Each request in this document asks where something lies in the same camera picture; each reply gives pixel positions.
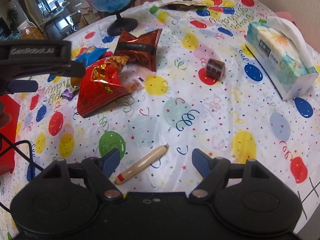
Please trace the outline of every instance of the red box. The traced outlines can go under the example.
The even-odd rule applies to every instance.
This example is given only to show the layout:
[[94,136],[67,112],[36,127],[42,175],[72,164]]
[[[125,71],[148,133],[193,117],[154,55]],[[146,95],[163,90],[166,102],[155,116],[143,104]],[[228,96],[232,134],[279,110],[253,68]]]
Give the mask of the red box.
[[[14,101],[8,95],[0,97],[0,101],[4,103],[5,109],[4,113],[11,115],[11,121],[3,128],[0,128],[0,133],[6,136],[9,141],[13,144],[16,142],[16,133],[18,125],[18,117],[20,111],[20,105]],[[6,150],[9,147],[9,144],[1,140],[0,153]],[[14,169],[14,149],[10,149],[5,155],[0,158],[0,175],[7,173],[8,171],[13,171]]]

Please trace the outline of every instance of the metal screw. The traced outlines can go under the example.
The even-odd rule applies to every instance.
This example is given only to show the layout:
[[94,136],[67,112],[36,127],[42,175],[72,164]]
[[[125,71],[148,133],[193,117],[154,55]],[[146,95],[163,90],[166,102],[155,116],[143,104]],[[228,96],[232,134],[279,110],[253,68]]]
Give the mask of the metal screw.
[[142,200],[142,202],[145,203],[145,204],[151,204],[152,203],[152,201],[150,199],[144,199],[144,200]]
[[117,198],[120,196],[120,191],[118,190],[115,190],[115,189],[109,189],[107,191],[104,192],[104,195],[107,197],[107,198]]
[[208,195],[208,192],[205,191],[204,189],[195,189],[192,192],[193,196],[197,197],[197,198],[204,198]]
[[158,198],[158,197],[154,197],[154,198],[152,199],[152,201],[153,201],[153,202],[160,202],[160,201],[161,201],[161,199],[160,199],[160,198]]

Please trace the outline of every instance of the white tissue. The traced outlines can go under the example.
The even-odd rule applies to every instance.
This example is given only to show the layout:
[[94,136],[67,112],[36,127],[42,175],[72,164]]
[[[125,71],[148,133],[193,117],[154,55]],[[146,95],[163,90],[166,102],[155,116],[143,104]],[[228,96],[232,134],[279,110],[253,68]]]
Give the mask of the white tissue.
[[279,17],[268,17],[267,24],[292,40],[306,68],[313,67],[307,44],[299,29],[291,21]]

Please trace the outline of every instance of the tablecloth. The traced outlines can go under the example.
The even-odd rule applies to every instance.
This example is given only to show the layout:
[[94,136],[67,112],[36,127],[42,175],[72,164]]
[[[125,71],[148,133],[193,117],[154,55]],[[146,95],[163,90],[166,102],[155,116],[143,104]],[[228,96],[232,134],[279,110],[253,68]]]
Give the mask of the tablecloth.
[[[132,31],[135,36],[163,29],[156,52],[157,72],[127,65],[121,78],[140,76],[144,89],[91,117],[84,119],[77,113],[77,96],[70,102],[60,98],[69,78],[32,77],[39,83],[37,92],[13,95],[21,105],[17,141],[31,141],[34,160],[42,167],[59,157],[68,163],[81,162],[117,147],[122,159],[111,180],[151,149],[168,143],[170,149],[159,161],[119,186],[123,193],[189,194],[202,180],[191,162],[194,148],[232,163],[256,158],[303,202],[298,232],[318,205],[320,79],[305,96],[282,101],[244,45],[249,22],[275,14],[257,0],[202,1],[208,9],[165,10],[157,7],[159,1],[122,13],[138,20]],[[118,37],[108,36],[107,28],[115,19],[107,17],[69,36],[72,58],[92,45],[114,51]],[[320,70],[320,55],[309,49]],[[204,66],[209,58],[225,62],[222,82],[206,76]],[[20,149],[28,152],[25,145]],[[17,154],[15,161],[13,173],[0,177],[0,201],[6,206],[34,172]],[[307,173],[301,172],[304,165]],[[0,239],[16,233],[10,214],[1,210]]]

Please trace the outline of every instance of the hand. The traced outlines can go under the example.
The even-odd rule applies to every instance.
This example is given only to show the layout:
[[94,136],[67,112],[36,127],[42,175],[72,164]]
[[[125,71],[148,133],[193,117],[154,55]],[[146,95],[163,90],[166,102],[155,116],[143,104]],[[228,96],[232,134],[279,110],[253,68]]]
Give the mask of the hand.
[[11,121],[11,115],[4,113],[5,105],[0,102],[0,128],[5,127]]

